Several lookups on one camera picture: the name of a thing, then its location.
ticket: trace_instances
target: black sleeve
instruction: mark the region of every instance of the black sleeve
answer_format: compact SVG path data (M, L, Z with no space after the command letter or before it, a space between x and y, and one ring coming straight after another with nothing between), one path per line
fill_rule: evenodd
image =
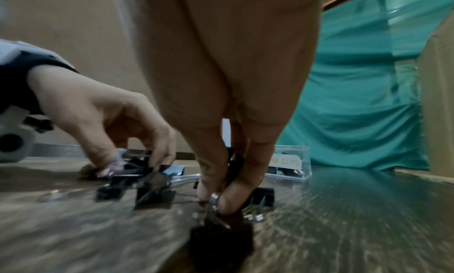
M0 113L9 106L19 106L29 110L30 114L44 114L27 83L30 70L41 65L59 66L77 72L52 55L21 52L12 61L0 65Z

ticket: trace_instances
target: label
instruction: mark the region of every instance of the label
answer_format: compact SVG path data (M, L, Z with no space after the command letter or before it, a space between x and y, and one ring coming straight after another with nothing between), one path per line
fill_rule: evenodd
M303 161L298 155L293 154L273 154L270 166L288 169L303 169Z

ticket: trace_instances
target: clear plastic box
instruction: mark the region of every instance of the clear plastic box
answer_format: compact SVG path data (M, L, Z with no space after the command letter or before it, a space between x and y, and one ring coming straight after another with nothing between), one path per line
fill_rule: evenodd
M265 175L307 180L312 177L310 149L307 145L276 145Z

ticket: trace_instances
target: teal cloth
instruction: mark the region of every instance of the teal cloth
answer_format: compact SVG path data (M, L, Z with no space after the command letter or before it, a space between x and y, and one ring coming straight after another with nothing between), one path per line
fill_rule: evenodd
M353 0L323 13L309 79L280 145L313 164L428 169L416 58L454 0Z

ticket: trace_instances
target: table surface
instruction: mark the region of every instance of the table surface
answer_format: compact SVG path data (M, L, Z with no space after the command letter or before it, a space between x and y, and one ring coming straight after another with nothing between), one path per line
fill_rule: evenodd
M0 166L0 272L195 272L186 247L195 190L171 209L133 211L135 192L94 203L83 159ZM273 212L242 272L454 272L454 187L413 176L315 167L307 182L265 178ZM61 197L44 202L48 193Z

